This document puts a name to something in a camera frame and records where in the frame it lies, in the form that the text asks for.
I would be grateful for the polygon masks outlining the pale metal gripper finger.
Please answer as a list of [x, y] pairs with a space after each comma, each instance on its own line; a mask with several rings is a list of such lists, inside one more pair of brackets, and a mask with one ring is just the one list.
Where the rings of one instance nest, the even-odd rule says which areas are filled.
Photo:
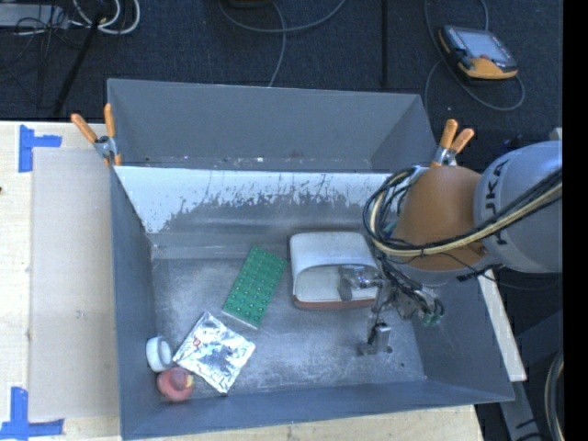
[[390, 343], [391, 328], [384, 322], [376, 322], [368, 332], [367, 341], [358, 346], [360, 355], [368, 356], [379, 353], [391, 354], [393, 347]]
[[337, 290], [341, 301], [373, 300], [381, 285], [382, 275], [370, 266], [345, 265], [338, 268]]

